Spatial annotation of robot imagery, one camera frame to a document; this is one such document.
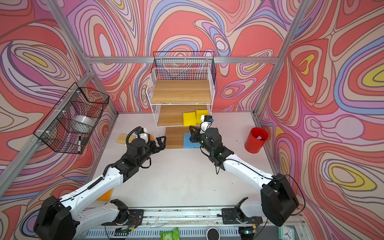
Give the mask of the blue sponge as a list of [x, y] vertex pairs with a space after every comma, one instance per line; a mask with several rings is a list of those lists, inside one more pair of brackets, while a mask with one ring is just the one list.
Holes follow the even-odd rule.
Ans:
[[184, 149], [198, 149], [199, 143], [192, 143], [190, 141], [191, 133], [184, 133], [183, 148]]

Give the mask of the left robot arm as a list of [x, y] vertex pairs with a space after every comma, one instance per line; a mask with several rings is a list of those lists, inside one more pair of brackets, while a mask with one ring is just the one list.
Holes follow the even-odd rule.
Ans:
[[51, 196], [44, 200], [34, 232], [41, 240], [72, 240], [105, 223], [125, 225], [130, 212], [120, 200], [112, 200], [91, 210], [86, 210], [86, 207], [132, 178], [139, 169], [144, 169], [143, 164], [151, 160], [151, 155], [165, 149], [166, 139], [165, 136], [155, 141], [136, 138], [127, 145], [127, 151], [121, 159], [106, 166], [98, 178], [60, 198]]

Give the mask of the yellow sponge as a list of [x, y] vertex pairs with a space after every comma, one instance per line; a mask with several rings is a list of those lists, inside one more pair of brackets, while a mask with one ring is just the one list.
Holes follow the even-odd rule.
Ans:
[[196, 126], [197, 125], [196, 112], [183, 113], [183, 125], [184, 127]]
[[208, 116], [210, 114], [210, 112], [208, 110], [196, 110], [196, 122], [198, 125], [200, 125], [205, 117], [204, 116]]

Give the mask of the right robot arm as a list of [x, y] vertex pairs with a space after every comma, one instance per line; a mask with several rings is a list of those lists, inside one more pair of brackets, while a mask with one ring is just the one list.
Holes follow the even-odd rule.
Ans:
[[201, 146], [202, 153], [216, 168], [234, 174], [260, 194], [259, 201], [249, 199], [240, 203], [240, 212], [246, 217], [266, 217], [281, 227], [299, 207], [299, 201], [285, 175], [272, 175], [248, 164], [224, 146], [217, 128], [190, 126], [190, 141]]

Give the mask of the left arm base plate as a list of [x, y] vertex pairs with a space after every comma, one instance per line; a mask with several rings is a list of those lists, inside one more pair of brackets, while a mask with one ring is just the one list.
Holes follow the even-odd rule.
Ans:
[[137, 227], [142, 224], [143, 217], [143, 209], [126, 210], [118, 213], [118, 216], [114, 221], [103, 223], [102, 226]]

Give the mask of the white wire wooden shelf rack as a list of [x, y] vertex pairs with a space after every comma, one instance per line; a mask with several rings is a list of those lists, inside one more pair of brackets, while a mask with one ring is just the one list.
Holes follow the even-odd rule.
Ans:
[[215, 80], [208, 67], [155, 67], [146, 94], [158, 133], [167, 137], [167, 148], [182, 149], [191, 125], [184, 125], [184, 115], [202, 110], [212, 113]]

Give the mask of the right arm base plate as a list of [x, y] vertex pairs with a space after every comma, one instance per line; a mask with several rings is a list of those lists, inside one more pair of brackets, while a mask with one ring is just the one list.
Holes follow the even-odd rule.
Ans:
[[247, 217], [240, 209], [238, 208], [223, 208], [221, 213], [217, 214], [219, 218], [222, 218], [225, 225], [234, 225], [234, 224], [252, 224], [259, 226], [263, 223], [261, 217]]

